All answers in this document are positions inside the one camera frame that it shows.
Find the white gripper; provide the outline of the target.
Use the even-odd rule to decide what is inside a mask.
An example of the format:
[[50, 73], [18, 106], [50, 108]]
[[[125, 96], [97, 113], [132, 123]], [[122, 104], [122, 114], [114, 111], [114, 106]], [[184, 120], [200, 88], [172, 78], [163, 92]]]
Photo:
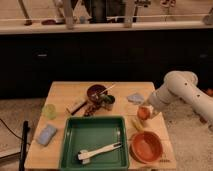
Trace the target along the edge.
[[157, 109], [155, 109], [155, 108], [149, 103], [148, 100], [145, 100], [145, 101], [143, 102], [143, 106], [144, 106], [145, 108], [147, 108], [148, 111], [150, 112], [150, 116], [149, 116], [150, 119], [156, 117], [156, 116], [159, 114], [159, 111], [158, 111]]

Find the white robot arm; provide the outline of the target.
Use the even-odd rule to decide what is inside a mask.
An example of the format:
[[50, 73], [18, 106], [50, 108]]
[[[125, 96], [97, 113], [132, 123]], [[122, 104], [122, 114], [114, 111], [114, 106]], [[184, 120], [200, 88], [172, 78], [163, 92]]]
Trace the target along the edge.
[[155, 111], [162, 111], [177, 99], [189, 104], [209, 125], [213, 132], [213, 98], [198, 87], [198, 77], [191, 71], [170, 71], [164, 76], [164, 83], [154, 90], [145, 101]]

